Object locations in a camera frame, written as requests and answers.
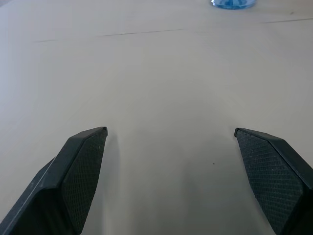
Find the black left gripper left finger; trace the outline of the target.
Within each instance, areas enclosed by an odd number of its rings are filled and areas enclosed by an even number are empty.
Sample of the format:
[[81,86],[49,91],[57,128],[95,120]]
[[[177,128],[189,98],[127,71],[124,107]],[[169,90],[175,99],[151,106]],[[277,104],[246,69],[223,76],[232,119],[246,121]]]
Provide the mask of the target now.
[[70,137],[0,223],[0,235],[81,235],[98,185],[106,127]]

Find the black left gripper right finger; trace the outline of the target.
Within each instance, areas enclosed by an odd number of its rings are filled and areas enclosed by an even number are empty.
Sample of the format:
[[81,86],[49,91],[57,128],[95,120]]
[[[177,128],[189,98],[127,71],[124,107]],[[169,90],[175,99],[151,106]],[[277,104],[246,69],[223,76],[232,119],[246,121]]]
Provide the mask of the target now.
[[313,168],[284,140],[236,128],[254,196],[276,235],[313,235]]

